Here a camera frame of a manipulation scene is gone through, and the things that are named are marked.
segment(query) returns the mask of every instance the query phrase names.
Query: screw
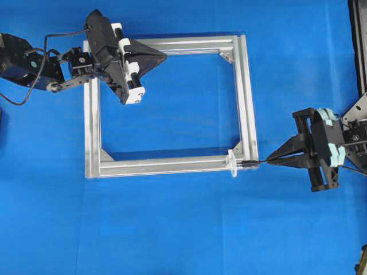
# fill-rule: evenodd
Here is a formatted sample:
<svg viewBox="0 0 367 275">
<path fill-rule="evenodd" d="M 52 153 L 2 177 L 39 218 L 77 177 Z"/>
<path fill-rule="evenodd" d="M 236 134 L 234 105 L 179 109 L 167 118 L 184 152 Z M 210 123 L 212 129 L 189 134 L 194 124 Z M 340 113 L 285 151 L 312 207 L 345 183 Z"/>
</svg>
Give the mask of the screw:
<svg viewBox="0 0 367 275">
<path fill-rule="evenodd" d="M 358 136 L 358 135 L 353 135 L 353 136 L 352 136 L 352 139 L 353 139 L 353 141 L 354 141 L 354 142 L 357 142 L 357 141 L 359 141 L 360 136 Z"/>
</svg>

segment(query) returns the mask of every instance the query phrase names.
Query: blue tablecloth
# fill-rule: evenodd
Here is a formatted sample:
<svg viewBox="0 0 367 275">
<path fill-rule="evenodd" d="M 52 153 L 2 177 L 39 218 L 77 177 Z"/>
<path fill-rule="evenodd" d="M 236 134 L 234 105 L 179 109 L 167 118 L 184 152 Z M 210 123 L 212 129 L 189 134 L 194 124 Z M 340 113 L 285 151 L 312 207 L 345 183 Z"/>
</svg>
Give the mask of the blue tablecloth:
<svg viewBox="0 0 367 275">
<path fill-rule="evenodd" d="M 262 159 L 296 134 L 293 111 L 343 114 L 358 99 L 342 0 L 14 0 L 2 3 L 0 32 L 42 46 L 48 33 L 81 29 L 93 9 L 128 37 L 245 34 Z M 49 45 L 62 52 L 84 39 Z M 102 85 L 111 155 L 236 145 L 233 75 L 219 56 L 169 57 L 142 83 L 136 106 Z M 26 93 L 5 80 L 0 89 Z M 306 170 L 266 164 L 236 179 L 225 171 L 87 180 L 82 87 L 0 108 L 0 274 L 353 274 L 367 242 L 366 179 L 350 171 L 339 189 L 319 193 Z"/>
</svg>

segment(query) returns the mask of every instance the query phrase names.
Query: cable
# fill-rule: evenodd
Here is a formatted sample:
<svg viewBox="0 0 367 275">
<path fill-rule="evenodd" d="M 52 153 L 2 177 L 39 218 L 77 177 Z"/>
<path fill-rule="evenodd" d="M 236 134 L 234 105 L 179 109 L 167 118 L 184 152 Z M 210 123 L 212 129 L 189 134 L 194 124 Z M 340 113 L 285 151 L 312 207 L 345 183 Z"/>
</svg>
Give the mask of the cable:
<svg viewBox="0 0 367 275">
<path fill-rule="evenodd" d="M 338 144 L 338 146 L 354 146 L 354 145 L 359 145 L 359 144 L 365 144 L 367 143 L 367 140 L 361 140 L 359 142 L 351 142 L 351 143 L 341 143 L 341 144 Z"/>
<path fill-rule="evenodd" d="M 343 118 L 340 116 L 340 115 L 338 115 L 337 113 L 335 113 L 334 115 L 337 115 L 338 117 L 339 117 L 339 120 L 340 120 L 340 123 L 344 126 L 344 127 L 346 127 L 346 128 L 350 128 L 348 125 L 346 125 L 346 124 L 344 124 L 343 123 Z"/>
<path fill-rule="evenodd" d="M 367 174 L 366 174 L 366 173 L 363 173 L 363 172 L 361 172 L 361 171 L 359 171 L 359 170 L 357 170 L 357 169 L 354 169 L 354 168 L 351 168 L 351 167 L 348 167 L 348 166 L 344 166 L 344 165 L 340 165 L 340 167 L 343 167 L 343 168 L 345 168 L 345 169 L 348 169 L 348 170 L 353 171 L 353 172 L 355 172 L 355 173 L 358 173 L 358 174 L 360 174 L 360 175 L 367 176 Z"/>
<path fill-rule="evenodd" d="M 267 160 L 244 160 L 241 162 L 242 168 L 253 167 L 259 165 L 260 163 L 268 162 Z"/>
<path fill-rule="evenodd" d="M 3 95 L 2 93 L 0 93 L 0 96 L 5 99 L 6 101 L 8 101 L 9 103 L 13 104 L 13 105 L 16 105 L 16 106 L 21 106 L 23 104 L 25 104 L 30 96 L 30 93 L 33 91 L 33 88 L 36 84 L 36 82 L 38 81 L 38 79 L 40 78 L 41 76 L 41 73 L 44 69 L 44 66 L 45 66 L 45 62 L 46 62 L 46 57 L 48 55 L 48 52 L 47 52 L 47 39 L 49 37 L 65 37 L 65 36 L 77 36 L 78 34 L 81 34 L 81 33 L 85 33 L 85 32 L 88 32 L 89 29 L 84 29 L 84 30 L 79 30 L 78 32 L 74 32 L 74 33 L 63 33 L 63 34 L 48 34 L 45 36 L 45 42 L 44 42 L 44 48 L 43 48 L 43 56 L 42 56 L 42 62 L 41 62 L 41 66 L 40 66 L 40 70 L 38 71 L 37 73 L 37 76 L 36 78 L 34 79 L 33 83 L 32 83 L 32 86 L 29 88 L 28 90 L 28 93 L 27 95 L 25 96 L 25 98 L 23 99 L 22 102 L 15 102 L 13 100 L 10 100 L 8 97 L 6 97 L 5 95 Z"/>
<path fill-rule="evenodd" d="M 28 54 L 30 53 L 35 53 L 35 52 L 41 52 L 41 53 L 44 53 L 44 50 L 41 49 L 41 48 L 33 48 L 33 49 L 30 49 L 30 50 L 26 50 L 23 54 L 25 56 L 27 56 Z M 55 49 L 51 49 L 51 50 L 48 50 L 47 51 L 47 58 L 50 56 L 51 53 L 54 53 L 56 56 L 58 56 L 60 53 L 55 50 Z"/>
</svg>

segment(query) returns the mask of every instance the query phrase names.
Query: rectangular metal frame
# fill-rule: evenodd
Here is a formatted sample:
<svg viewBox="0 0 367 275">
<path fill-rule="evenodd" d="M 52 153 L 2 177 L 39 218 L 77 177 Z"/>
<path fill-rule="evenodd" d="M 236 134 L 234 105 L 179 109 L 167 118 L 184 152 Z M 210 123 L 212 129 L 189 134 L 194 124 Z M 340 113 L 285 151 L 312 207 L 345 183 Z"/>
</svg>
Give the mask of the rectangular metal frame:
<svg viewBox="0 0 367 275">
<path fill-rule="evenodd" d="M 101 147 L 100 83 L 97 78 L 84 84 L 85 176 L 134 176 L 231 170 L 242 168 L 243 160 L 258 160 L 255 115 L 245 36 L 158 38 L 139 40 L 168 55 L 218 53 L 233 64 L 236 82 L 240 141 L 228 155 L 194 156 L 114 161 Z M 84 51 L 89 51 L 84 41 Z"/>
</svg>

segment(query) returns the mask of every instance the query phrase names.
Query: white bracket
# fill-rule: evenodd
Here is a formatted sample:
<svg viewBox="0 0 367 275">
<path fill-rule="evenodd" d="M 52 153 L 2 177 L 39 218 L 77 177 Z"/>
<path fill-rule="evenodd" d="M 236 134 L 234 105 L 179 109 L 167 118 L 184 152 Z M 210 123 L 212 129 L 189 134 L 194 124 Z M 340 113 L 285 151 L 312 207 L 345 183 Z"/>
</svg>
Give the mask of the white bracket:
<svg viewBox="0 0 367 275">
<path fill-rule="evenodd" d="M 115 29 L 120 28 L 122 29 L 122 25 L 121 23 L 113 23 L 111 24 L 112 29 L 115 31 Z M 130 40 L 128 38 L 123 38 L 119 41 L 119 48 L 120 51 L 122 53 L 122 56 L 125 55 L 125 50 L 124 50 L 124 46 L 128 46 L 130 45 Z M 123 58 L 123 67 L 124 67 L 124 71 L 125 71 L 125 79 L 127 82 L 131 81 L 131 74 L 132 73 L 139 73 L 140 68 L 139 68 L 139 64 L 137 62 L 132 62 L 129 63 L 127 60 L 124 60 Z M 145 89 L 144 87 L 138 87 L 138 88 L 133 88 L 133 89 L 128 89 L 128 98 L 126 100 L 125 104 L 136 104 L 136 103 L 140 103 L 140 101 L 142 101 L 142 97 L 145 94 Z"/>
<path fill-rule="evenodd" d="M 237 177 L 237 160 L 233 150 L 228 150 L 228 156 L 225 157 L 225 165 L 231 169 L 232 177 Z"/>
</svg>

